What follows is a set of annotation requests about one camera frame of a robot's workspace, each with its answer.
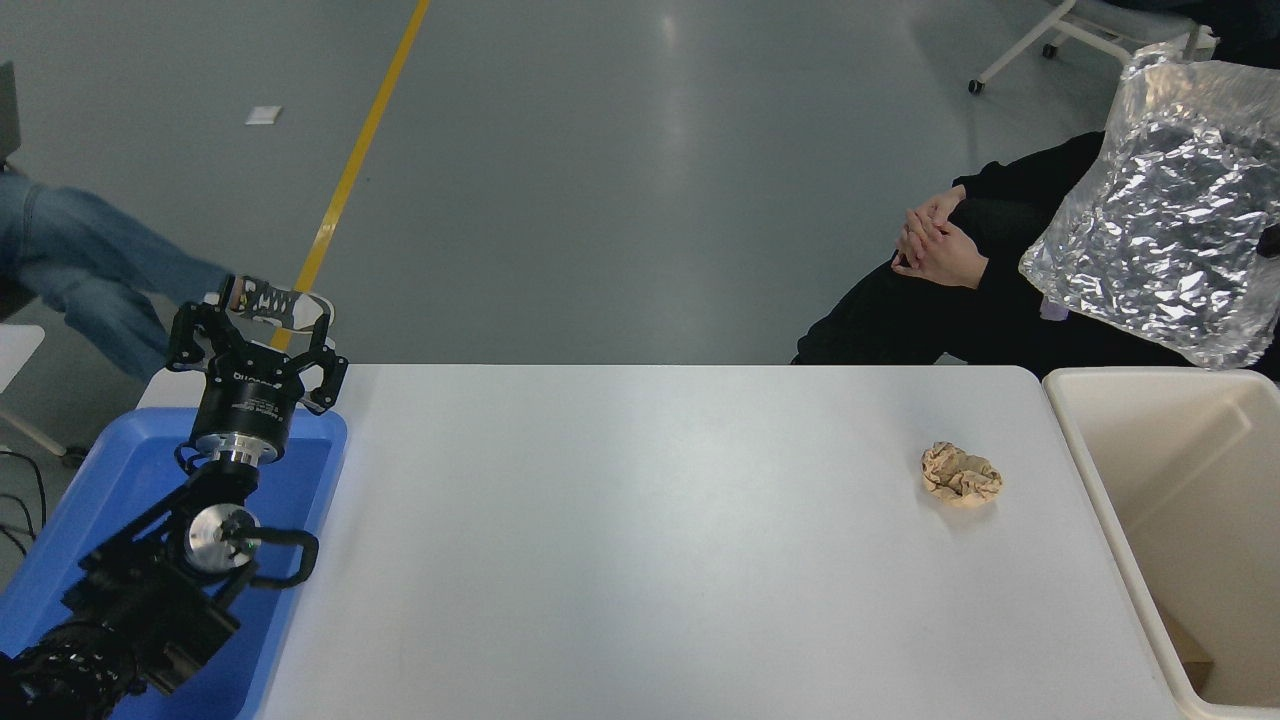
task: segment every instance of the crumpled aluminum foil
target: crumpled aluminum foil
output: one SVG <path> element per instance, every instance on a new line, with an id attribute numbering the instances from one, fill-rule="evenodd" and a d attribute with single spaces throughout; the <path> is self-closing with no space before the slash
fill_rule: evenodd
<path id="1" fill-rule="evenodd" d="M 1098 160 L 1020 270 L 1052 302 L 1239 368 L 1280 315 L 1280 258 L 1258 254 L 1280 223 L 1280 72 L 1179 53 L 1125 68 Z"/>

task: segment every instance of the clasped hands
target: clasped hands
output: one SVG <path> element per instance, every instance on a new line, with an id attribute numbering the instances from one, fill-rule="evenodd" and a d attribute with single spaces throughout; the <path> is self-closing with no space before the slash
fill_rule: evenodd
<path id="1" fill-rule="evenodd" d="M 895 273 L 945 286 L 977 290 L 987 270 L 987 258 L 964 231 L 947 219 L 965 199 L 963 184 L 934 195 L 914 210 L 897 234 Z"/>

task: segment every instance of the brown paper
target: brown paper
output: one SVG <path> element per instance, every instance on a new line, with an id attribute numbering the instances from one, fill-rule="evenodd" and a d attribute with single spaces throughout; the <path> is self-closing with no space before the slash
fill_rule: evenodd
<path id="1" fill-rule="evenodd" d="M 986 457 L 950 442 L 936 442 L 920 457 L 924 489 L 947 505 L 977 507 L 1000 493 L 1005 480 Z"/>

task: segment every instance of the gray floor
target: gray floor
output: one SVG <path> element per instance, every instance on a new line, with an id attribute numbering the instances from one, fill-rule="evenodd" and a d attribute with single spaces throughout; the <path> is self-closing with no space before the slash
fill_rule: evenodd
<path id="1" fill-rule="evenodd" d="M 14 161 L 193 254 L 292 282 L 413 5 L 4 4 L 26 138 Z M 1079 45 L 965 91 L 1043 12 L 435 0 L 316 286 L 338 305 L 339 350 L 787 363 L 888 258 L 905 208 L 1101 127 L 1119 65 Z M 253 105 L 283 105 L 279 124 L 244 127 Z M 142 386 L 52 311 L 10 322 L 47 331 L 0 397 L 10 410 L 88 443 L 136 402 Z M 8 427 L 0 445 L 37 455 L 60 496 L 55 460 Z M 24 482 L 0 465 L 0 492 L 33 497 Z M 0 550 L 0 582 L 15 562 Z"/>

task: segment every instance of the cable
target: cable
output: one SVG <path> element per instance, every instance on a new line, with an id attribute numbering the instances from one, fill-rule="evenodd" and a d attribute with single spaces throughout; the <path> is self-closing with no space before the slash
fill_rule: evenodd
<path id="1" fill-rule="evenodd" d="M 189 477 L 195 474 L 195 471 L 198 469 L 196 466 L 196 461 L 209 460 L 209 456 L 197 450 L 195 455 L 192 455 L 191 457 L 186 457 L 182 454 L 183 450 L 196 450 L 196 446 L 192 445 L 191 441 L 187 441 L 179 445 L 178 447 L 173 448 L 173 459 L 178 461 L 178 466 L 182 468 L 182 471 L 187 473 L 187 475 Z"/>
<path id="2" fill-rule="evenodd" d="M 23 547 L 23 544 L 20 542 L 18 542 L 18 538 L 13 537 L 13 533 L 10 533 L 9 530 L 6 530 L 4 528 L 0 528 L 0 534 L 3 534 L 4 537 L 9 538 L 10 541 L 13 541 L 13 544 L 18 546 L 18 552 L 20 552 L 23 557 L 27 556 L 27 548 Z"/>
<path id="3" fill-rule="evenodd" d="M 0 523 L 0 529 L 9 530 L 10 533 L 18 533 L 19 536 L 27 536 L 31 539 L 36 539 L 36 536 L 19 528 L 18 525 L 10 525 L 9 523 Z"/>
<path id="4" fill-rule="evenodd" d="M 45 497 L 45 478 L 40 474 L 40 465 L 36 465 L 36 461 L 31 457 L 12 450 L 0 450 L 0 455 L 26 460 L 27 464 L 31 465 L 32 471 L 36 473 L 36 487 L 40 489 L 40 529 L 45 529 L 45 521 L 49 518 L 49 500 Z"/>
<path id="5" fill-rule="evenodd" d="M 27 534 L 29 534 L 31 537 L 36 537 L 36 527 L 31 524 L 31 510 L 27 510 L 27 503 L 23 502 L 22 498 L 18 497 L 17 495 L 12 495 L 8 492 L 0 492 L 0 497 L 8 497 L 9 500 L 17 502 L 18 507 L 22 507 L 22 514 L 26 515 L 27 518 Z"/>

